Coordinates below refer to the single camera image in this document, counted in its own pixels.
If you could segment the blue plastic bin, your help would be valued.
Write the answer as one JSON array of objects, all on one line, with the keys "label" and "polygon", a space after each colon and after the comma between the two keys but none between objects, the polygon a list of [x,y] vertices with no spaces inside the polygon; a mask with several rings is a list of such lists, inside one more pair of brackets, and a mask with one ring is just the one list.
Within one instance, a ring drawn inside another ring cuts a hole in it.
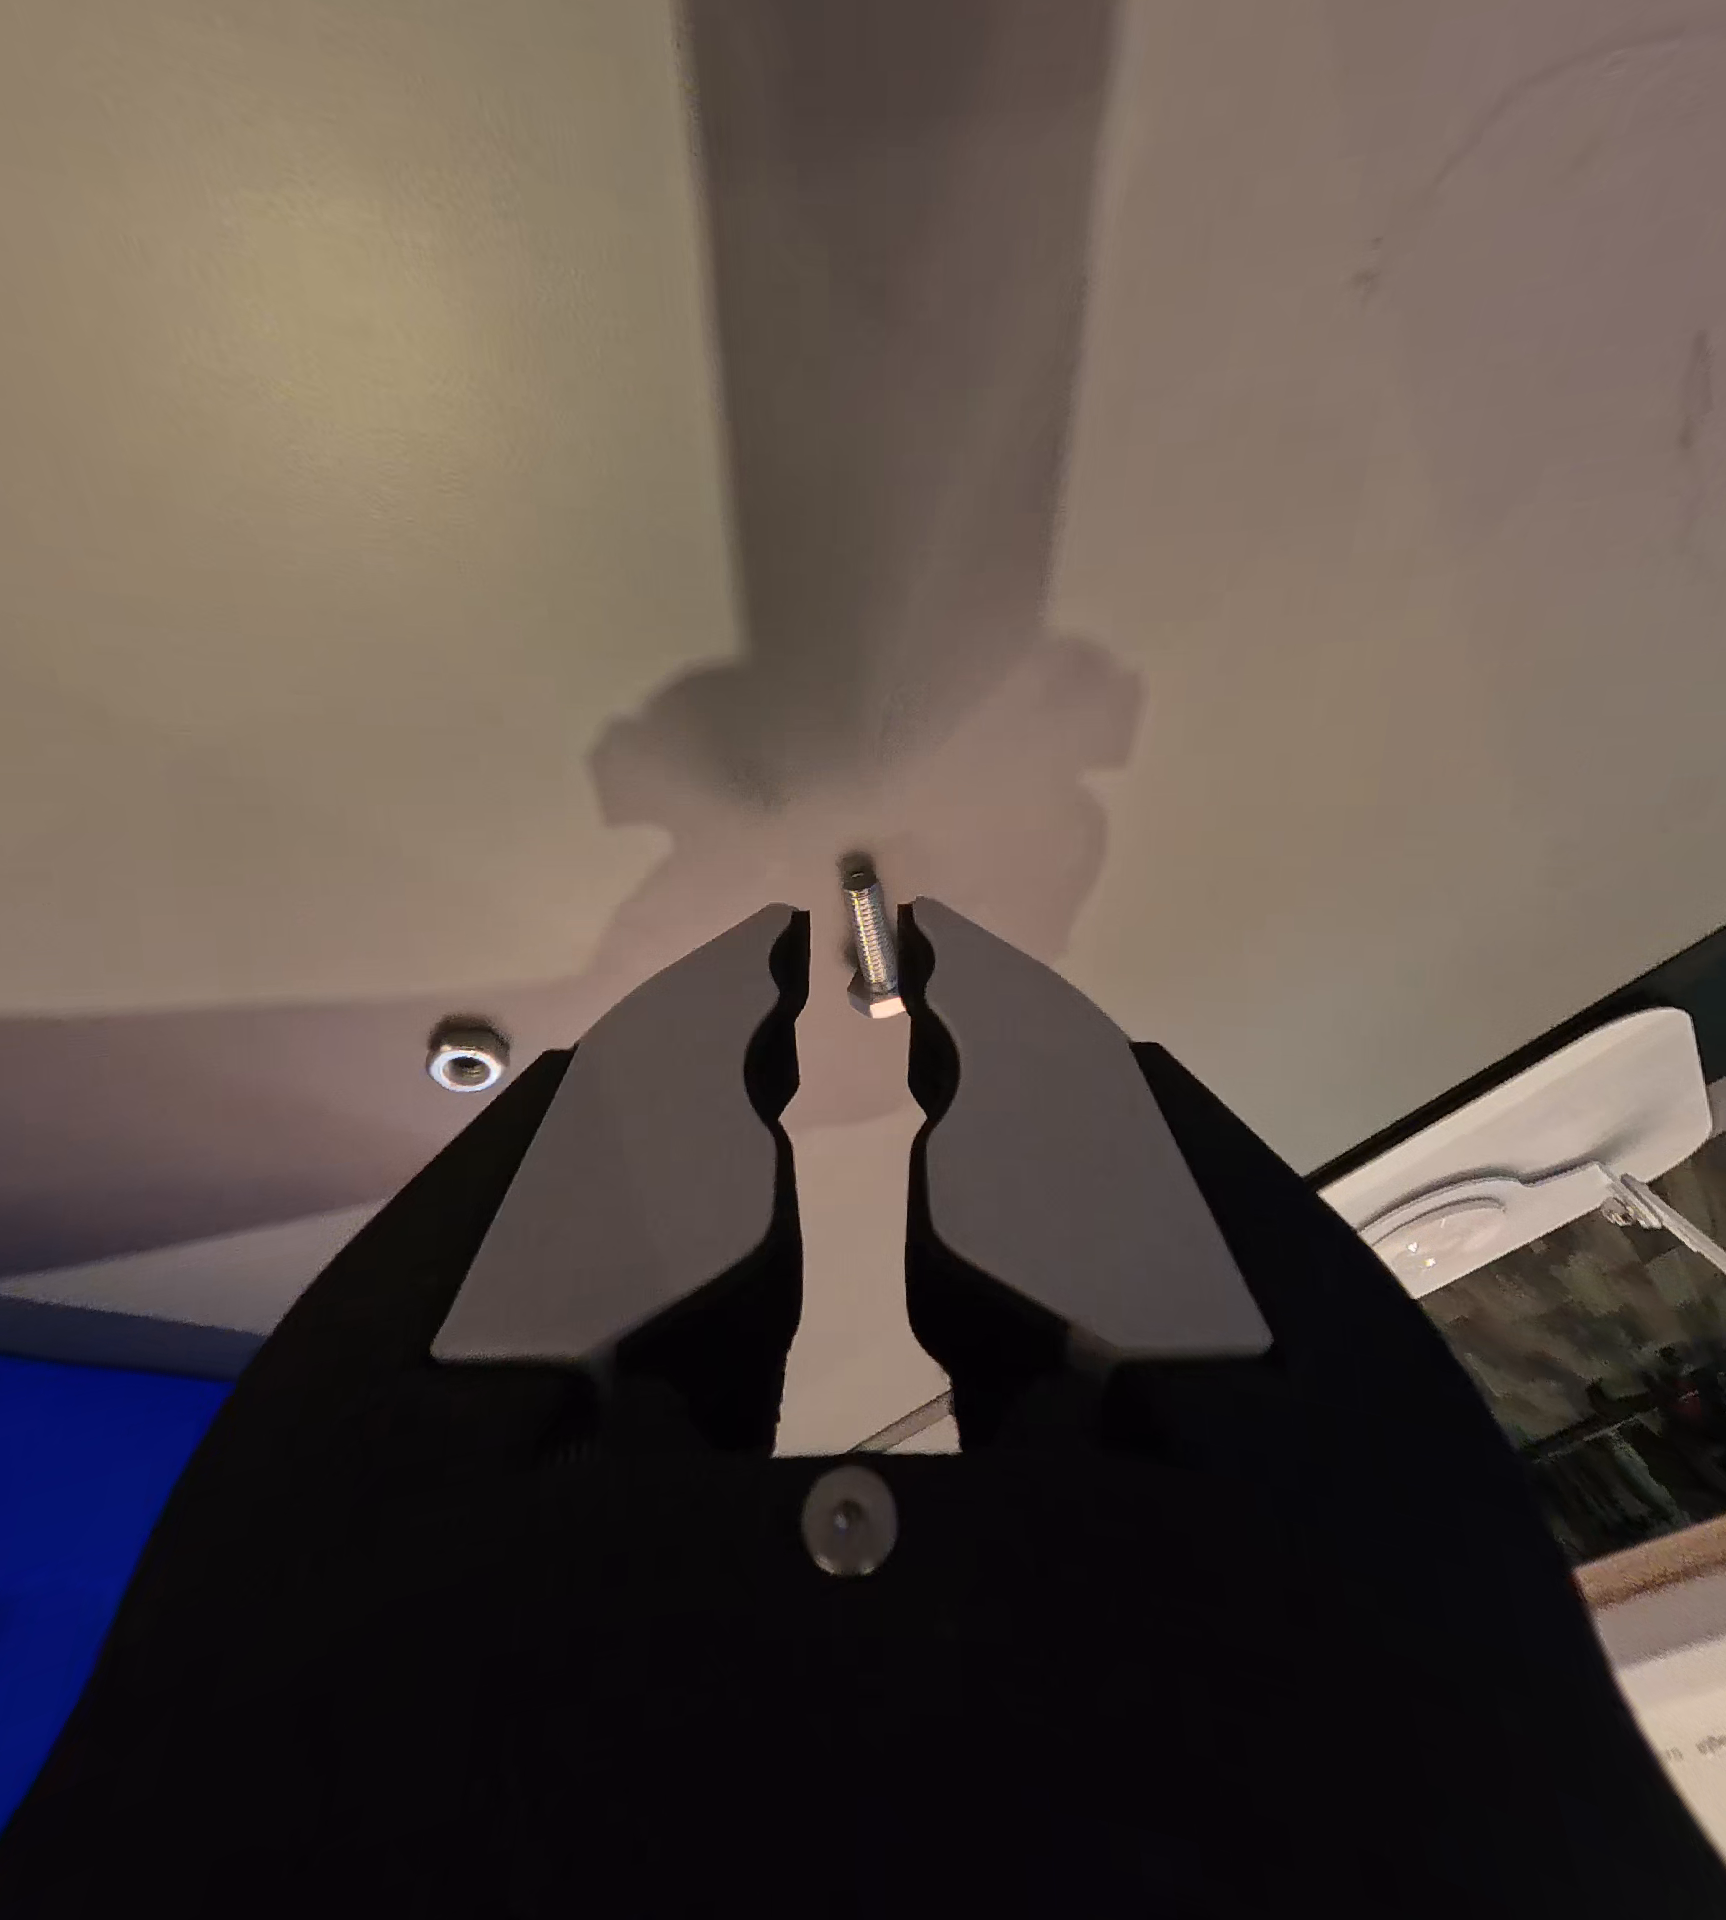
[{"label": "blue plastic bin", "polygon": [[227,1379],[0,1355],[0,1833]]}]

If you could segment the short thick steel bolt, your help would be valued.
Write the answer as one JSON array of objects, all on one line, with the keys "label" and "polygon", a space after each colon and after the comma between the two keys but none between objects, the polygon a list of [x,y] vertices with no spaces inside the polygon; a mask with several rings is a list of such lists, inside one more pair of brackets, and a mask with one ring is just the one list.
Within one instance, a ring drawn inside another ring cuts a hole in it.
[{"label": "short thick steel bolt", "polygon": [[875,1022],[905,1017],[898,928],[876,857],[853,850],[838,874],[850,921],[850,1006]]}]

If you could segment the instruction sheet on stand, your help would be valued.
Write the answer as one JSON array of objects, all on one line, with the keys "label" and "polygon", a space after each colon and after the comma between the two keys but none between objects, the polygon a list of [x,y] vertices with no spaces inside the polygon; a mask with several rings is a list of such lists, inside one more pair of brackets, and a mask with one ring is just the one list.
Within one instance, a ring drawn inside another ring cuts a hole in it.
[{"label": "instruction sheet on stand", "polygon": [[1578,1566],[1570,1578],[1578,1593],[1600,1612],[1725,1571],[1726,1514],[1599,1555]]}]

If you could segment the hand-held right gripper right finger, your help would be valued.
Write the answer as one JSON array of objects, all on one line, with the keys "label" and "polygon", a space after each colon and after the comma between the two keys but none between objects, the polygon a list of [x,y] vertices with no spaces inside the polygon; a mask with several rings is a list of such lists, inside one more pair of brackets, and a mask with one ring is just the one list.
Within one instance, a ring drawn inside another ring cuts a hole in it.
[{"label": "hand-held right gripper right finger", "polygon": [[1132,1037],[1050,963],[939,898],[900,913],[908,1079],[905,1298],[1004,1313],[1026,1354],[1247,1362],[1272,1329]]}]

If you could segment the white tablet stand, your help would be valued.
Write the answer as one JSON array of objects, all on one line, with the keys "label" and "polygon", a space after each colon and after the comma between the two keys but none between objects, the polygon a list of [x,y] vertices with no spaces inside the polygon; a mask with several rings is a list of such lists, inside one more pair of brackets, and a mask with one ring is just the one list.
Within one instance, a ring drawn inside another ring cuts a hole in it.
[{"label": "white tablet stand", "polygon": [[1642,1010],[1318,1190],[1417,1300],[1587,1214],[1666,1236],[1726,1280],[1726,1245],[1654,1186],[1720,1131],[1726,1076],[1705,1078],[1692,1013]]}]

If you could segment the large steel hex nut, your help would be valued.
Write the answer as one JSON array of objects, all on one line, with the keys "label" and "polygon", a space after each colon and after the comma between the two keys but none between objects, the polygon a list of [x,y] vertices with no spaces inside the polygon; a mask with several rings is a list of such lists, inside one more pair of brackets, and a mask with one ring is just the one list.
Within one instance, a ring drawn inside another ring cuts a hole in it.
[{"label": "large steel hex nut", "polygon": [[439,1020],[424,1044],[424,1073],[444,1091],[492,1091],[505,1081],[511,1062],[511,1036],[477,1015]]}]

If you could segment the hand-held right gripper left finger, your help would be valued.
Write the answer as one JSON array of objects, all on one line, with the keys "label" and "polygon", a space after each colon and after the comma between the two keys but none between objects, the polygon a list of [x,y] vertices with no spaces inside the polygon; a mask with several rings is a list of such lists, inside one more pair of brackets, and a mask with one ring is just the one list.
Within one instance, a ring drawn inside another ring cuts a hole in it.
[{"label": "hand-held right gripper left finger", "polygon": [[577,1365],[750,1284],[787,1347],[802,1223],[781,1121],[799,1086],[811,915],[758,907],[571,1049],[431,1343],[444,1365]]}]

